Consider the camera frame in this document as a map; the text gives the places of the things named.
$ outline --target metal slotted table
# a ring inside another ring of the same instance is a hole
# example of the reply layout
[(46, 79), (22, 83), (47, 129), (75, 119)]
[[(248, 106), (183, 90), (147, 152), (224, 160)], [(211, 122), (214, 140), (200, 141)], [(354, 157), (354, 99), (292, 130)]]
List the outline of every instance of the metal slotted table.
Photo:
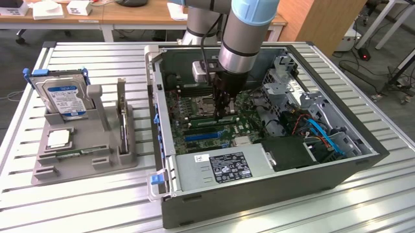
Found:
[[(4, 232), (413, 232), (415, 230), (415, 144), (375, 107), (327, 57), (296, 47), (390, 156), (335, 189), (182, 228), (162, 227), (162, 207), (147, 199), (146, 175), (155, 171), (147, 102), (144, 43), (58, 43), (43, 48), (35, 68), (84, 66), (115, 104), (116, 80), (126, 78), (135, 110), (139, 166), (88, 179), (35, 187), (31, 170), (44, 125), (44, 104), (27, 86), (0, 148), (0, 231)], [(310, 90), (316, 86), (300, 70)]]

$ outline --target table leg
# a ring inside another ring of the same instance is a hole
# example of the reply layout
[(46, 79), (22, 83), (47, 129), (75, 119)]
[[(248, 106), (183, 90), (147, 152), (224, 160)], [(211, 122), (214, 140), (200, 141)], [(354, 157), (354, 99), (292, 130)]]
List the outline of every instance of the table leg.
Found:
[(381, 12), (377, 20), (374, 21), (373, 25), (370, 26), (369, 31), (365, 33), (363, 37), (360, 38), (359, 43), (356, 45), (356, 49), (362, 48), (362, 46), (365, 45), (366, 41), (369, 40), (370, 36), (373, 35), (374, 31), (377, 30), (379, 24), (382, 23), (382, 20), (385, 19), (389, 12), (391, 11), (395, 3), (397, 3), (397, 0), (390, 0), (390, 3), (385, 7), (385, 9)]
[(280, 32), (283, 30), (283, 26), (275, 25), (275, 26), (271, 26), (270, 29), (272, 29), (272, 30), (271, 30), (271, 34), (268, 37), (268, 41), (276, 42), (279, 39)]
[(114, 30), (114, 25), (112, 24), (103, 24), (102, 25), (102, 31), (104, 35), (104, 42), (114, 42), (115, 38), (112, 36), (112, 30)]
[(391, 29), (389, 30), (389, 32), (386, 33), (386, 35), (383, 36), (382, 40), (379, 41), (378, 45), (377, 45), (377, 49), (382, 49), (385, 43), (387, 42), (387, 40), (390, 39), (390, 37), (393, 36), (393, 34), (395, 33), (397, 29), (399, 28), (401, 24), (405, 22), (405, 20), (407, 19), (407, 17), (411, 15), (413, 11), (415, 10), (415, 5), (413, 5), (402, 14), (402, 16), (399, 17), (397, 23), (394, 24), (394, 26), (391, 27)]

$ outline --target white device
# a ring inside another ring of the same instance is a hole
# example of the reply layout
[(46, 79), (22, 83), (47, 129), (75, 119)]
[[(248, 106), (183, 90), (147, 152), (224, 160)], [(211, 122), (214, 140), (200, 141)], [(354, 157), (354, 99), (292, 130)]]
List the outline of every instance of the white device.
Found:
[(354, 30), (355, 22), (351, 24), (344, 37), (335, 49), (335, 52), (346, 52), (350, 51), (354, 47), (354, 45), (358, 43), (358, 40), (360, 39), (362, 35), (360, 33)]
[(19, 8), (0, 7), (0, 16), (26, 16), (28, 5), (26, 1)]
[(67, 6), (70, 15), (87, 16), (91, 11), (91, 2), (84, 0), (72, 0)]
[(34, 4), (34, 19), (64, 18), (63, 6), (54, 1), (40, 1)]

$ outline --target hard drive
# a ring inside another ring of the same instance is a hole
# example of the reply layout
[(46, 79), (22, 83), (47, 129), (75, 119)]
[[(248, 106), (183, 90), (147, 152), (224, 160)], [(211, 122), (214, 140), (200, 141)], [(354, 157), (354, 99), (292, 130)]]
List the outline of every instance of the hard drive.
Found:
[(94, 109), (94, 102), (87, 96), (90, 80), (86, 69), (34, 74), (30, 81), (48, 113), (60, 113), (64, 120), (88, 117), (87, 110)]

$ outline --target motherboard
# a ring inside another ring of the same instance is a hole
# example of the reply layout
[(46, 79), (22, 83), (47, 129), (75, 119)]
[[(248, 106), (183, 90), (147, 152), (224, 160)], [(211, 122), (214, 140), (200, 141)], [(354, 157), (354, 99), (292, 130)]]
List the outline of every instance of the motherboard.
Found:
[(220, 120), (214, 119), (212, 95), (183, 97), (174, 90), (166, 98), (178, 155), (248, 145), (266, 137), (250, 91), (238, 95)]

